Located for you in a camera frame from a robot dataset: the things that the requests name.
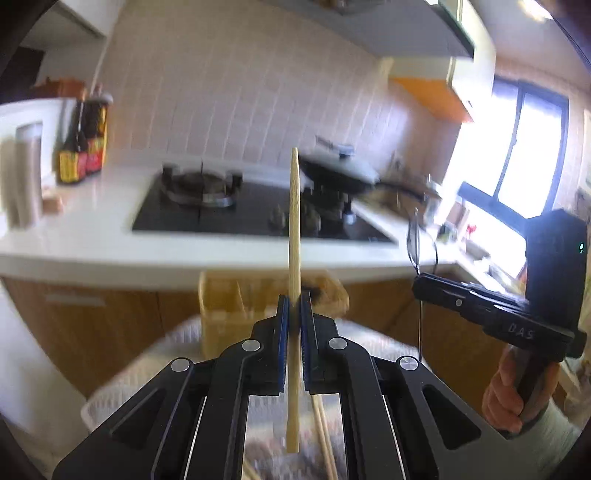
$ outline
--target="window pane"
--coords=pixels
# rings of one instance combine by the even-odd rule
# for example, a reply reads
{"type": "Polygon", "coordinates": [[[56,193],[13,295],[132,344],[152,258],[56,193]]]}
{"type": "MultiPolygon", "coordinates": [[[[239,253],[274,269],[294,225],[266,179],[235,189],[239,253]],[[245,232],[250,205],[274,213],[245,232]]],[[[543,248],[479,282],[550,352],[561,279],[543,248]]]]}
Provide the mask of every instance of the window pane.
{"type": "Polygon", "coordinates": [[[525,94],[517,143],[499,191],[499,201],[524,218],[544,209],[558,161],[561,122],[560,107],[525,94]]]}
{"type": "Polygon", "coordinates": [[[503,222],[471,203],[468,222],[476,225],[471,239],[491,254],[491,260],[515,278],[525,264],[525,239],[503,222]]]}
{"type": "Polygon", "coordinates": [[[466,162],[465,181],[492,195],[505,164],[517,110],[517,87],[495,82],[484,118],[470,126],[472,158],[466,162]]]}

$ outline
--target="range hood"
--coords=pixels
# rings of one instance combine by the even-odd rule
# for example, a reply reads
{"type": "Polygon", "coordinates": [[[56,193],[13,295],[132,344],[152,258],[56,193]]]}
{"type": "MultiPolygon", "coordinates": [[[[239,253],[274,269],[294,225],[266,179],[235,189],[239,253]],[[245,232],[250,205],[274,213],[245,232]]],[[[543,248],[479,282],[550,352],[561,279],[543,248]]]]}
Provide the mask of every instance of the range hood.
{"type": "Polygon", "coordinates": [[[426,0],[267,0],[339,33],[377,57],[474,56],[474,45],[442,4],[426,0]]]}

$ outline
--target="gas stove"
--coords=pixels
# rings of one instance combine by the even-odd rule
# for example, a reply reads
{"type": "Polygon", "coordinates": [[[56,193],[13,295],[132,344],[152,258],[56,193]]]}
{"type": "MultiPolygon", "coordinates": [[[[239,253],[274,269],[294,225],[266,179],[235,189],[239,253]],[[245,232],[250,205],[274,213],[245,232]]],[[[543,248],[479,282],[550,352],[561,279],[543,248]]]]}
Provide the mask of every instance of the gas stove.
{"type": "MultiPolygon", "coordinates": [[[[134,232],[192,232],[288,237],[289,189],[242,181],[239,173],[222,177],[210,171],[164,166],[148,191],[134,232]]],[[[304,191],[301,236],[355,242],[395,243],[350,212],[350,201],[319,201],[304,191]]]]}

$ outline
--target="cabinet handle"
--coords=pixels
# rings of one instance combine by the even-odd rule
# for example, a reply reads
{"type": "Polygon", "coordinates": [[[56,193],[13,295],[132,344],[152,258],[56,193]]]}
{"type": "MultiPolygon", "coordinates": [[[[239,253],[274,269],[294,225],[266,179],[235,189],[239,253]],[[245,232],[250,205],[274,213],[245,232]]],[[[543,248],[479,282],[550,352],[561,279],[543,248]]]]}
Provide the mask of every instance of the cabinet handle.
{"type": "Polygon", "coordinates": [[[45,301],[47,303],[73,305],[77,307],[105,308],[107,306],[106,302],[101,297],[78,295],[76,293],[47,293],[45,295],[45,301]]]}

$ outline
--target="metal rivet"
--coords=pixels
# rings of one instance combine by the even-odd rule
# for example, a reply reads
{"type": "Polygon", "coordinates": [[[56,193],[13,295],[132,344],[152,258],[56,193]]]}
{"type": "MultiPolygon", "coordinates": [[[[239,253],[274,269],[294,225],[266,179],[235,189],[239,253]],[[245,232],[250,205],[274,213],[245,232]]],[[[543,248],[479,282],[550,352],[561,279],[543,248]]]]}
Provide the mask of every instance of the metal rivet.
{"type": "Polygon", "coordinates": [[[175,372],[184,372],[190,365],[189,360],[186,358],[177,358],[172,365],[170,365],[170,368],[175,372]]]}
{"type": "Polygon", "coordinates": [[[331,338],[329,340],[329,347],[333,350],[342,350],[347,347],[347,340],[340,337],[331,338]]]}
{"type": "Polygon", "coordinates": [[[412,356],[403,356],[400,359],[400,366],[405,370],[412,371],[418,368],[418,362],[417,359],[412,356]]]}
{"type": "Polygon", "coordinates": [[[245,340],[242,342],[242,350],[245,352],[256,352],[261,347],[261,344],[257,340],[245,340]]]}

